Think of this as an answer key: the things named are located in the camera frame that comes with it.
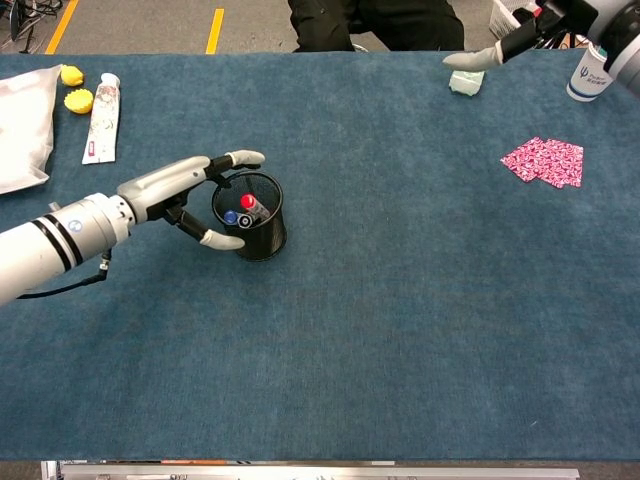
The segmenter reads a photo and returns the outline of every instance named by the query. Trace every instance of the black stripe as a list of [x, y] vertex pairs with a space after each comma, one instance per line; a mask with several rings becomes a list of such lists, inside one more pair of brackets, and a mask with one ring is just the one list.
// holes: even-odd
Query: black stripe
[[60, 256], [60, 260], [62, 260], [62, 264], [64, 265], [64, 271], [68, 272], [69, 270], [71, 270], [71, 260], [62, 248], [62, 245], [60, 245], [60, 242], [58, 242], [58, 239], [53, 236], [53, 233], [51, 233], [40, 220], [33, 220], [31, 223], [33, 223], [40, 229], [42, 233], [44, 233], [44, 236], [47, 237], [47, 240], [49, 240], [51, 246], [56, 249], [56, 252], [58, 252], [58, 255]]
[[64, 228], [64, 225], [62, 225], [58, 221], [58, 219], [53, 215], [51, 215], [50, 213], [47, 213], [46, 215], [43, 215], [43, 216], [44, 218], [46, 218], [47, 220], [49, 220], [51, 223], [55, 225], [58, 231], [62, 234], [62, 238], [64, 238], [66, 242], [69, 244], [69, 248], [71, 248], [71, 252], [73, 253], [73, 256], [76, 259], [76, 266], [84, 262], [84, 259], [82, 258], [82, 254], [80, 253], [80, 249], [78, 248], [78, 244], [73, 240], [73, 238], [71, 238], [71, 235], [69, 234], [67, 229]]

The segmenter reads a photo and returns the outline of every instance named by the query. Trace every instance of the robotic hand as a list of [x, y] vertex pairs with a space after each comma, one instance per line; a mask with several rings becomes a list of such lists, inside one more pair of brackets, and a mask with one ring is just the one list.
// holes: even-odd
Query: robotic hand
[[605, 71], [640, 96], [640, 0], [536, 0], [537, 16], [477, 53], [455, 53], [445, 65], [480, 72], [502, 65], [562, 31], [584, 35], [608, 54]]
[[123, 183], [112, 197], [96, 193], [64, 208], [52, 204], [51, 213], [0, 234], [0, 305], [101, 253], [106, 278], [110, 255], [104, 252], [146, 221], [164, 218], [216, 250], [242, 248], [242, 239], [210, 230], [183, 207], [201, 183], [222, 182], [222, 172], [259, 168], [264, 160], [250, 150], [213, 159], [191, 157]]

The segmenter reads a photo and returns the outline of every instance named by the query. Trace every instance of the white plastic bag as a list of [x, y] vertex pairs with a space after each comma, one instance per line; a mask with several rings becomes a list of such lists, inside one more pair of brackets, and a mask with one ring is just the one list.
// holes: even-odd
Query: white plastic bag
[[49, 179], [53, 107], [61, 65], [0, 80], [0, 194]]

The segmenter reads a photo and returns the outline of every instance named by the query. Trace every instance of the red cap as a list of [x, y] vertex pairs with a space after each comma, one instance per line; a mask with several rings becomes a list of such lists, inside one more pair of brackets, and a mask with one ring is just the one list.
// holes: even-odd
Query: red cap
[[242, 205], [242, 208], [253, 208], [255, 204], [256, 204], [256, 197], [254, 197], [250, 193], [243, 195], [242, 198], [240, 199], [240, 205]]

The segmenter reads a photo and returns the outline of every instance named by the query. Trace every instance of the marker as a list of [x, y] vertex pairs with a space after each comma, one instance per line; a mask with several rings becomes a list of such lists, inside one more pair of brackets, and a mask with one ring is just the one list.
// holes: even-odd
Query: marker
[[253, 225], [253, 218], [251, 215], [247, 215], [246, 213], [238, 215], [238, 226], [240, 228], [249, 228], [251, 225]]
[[250, 193], [242, 196], [240, 205], [254, 217], [259, 217], [262, 220], [267, 220], [271, 216], [271, 212]]
[[233, 210], [227, 210], [224, 214], [224, 223], [227, 225], [237, 225], [238, 214]]

